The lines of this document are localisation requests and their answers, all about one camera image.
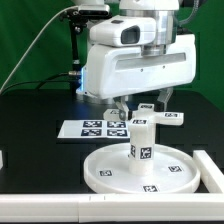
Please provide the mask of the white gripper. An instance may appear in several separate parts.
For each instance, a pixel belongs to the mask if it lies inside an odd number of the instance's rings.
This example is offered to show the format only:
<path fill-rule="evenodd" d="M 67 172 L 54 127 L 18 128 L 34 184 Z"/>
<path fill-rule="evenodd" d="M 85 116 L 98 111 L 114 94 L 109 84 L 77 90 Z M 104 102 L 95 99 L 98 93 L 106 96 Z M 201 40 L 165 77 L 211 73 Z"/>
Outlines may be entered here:
<path fill-rule="evenodd" d="M 160 55 L 143 53 L 143 48 L 156 40 L 153 18 L 115 16 L 93 26 L 90 39 L 94 45 L 87 57 L 87 91 L 101 99 L 116 97 L 114 101 L 123 121 L 128 119 L 129 112 L 124 95 L 161 89 L 156 111 L 165 112 L 172 87 L 190 83 L 195 77 L 192 34 L 178 35 Z"/>

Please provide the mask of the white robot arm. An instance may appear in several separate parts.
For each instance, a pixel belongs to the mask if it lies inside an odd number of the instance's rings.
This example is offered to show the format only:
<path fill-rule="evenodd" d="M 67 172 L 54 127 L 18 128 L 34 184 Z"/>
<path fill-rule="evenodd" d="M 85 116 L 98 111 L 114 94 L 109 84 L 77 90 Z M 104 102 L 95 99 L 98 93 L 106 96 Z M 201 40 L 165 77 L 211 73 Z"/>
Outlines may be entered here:
<path fill-rule="evenodd" d="M 174 86 L 194 79 L 195 36 L 180 34 L 176 18 L 184 0 L 120 0 L 112 18 L 107 0 L 72 1 L 92 21 L 85 90 L 97 100 L 114 100 L 120 119 L 132 115 L 128 95 L 158 90 L 165 104 Z"/>

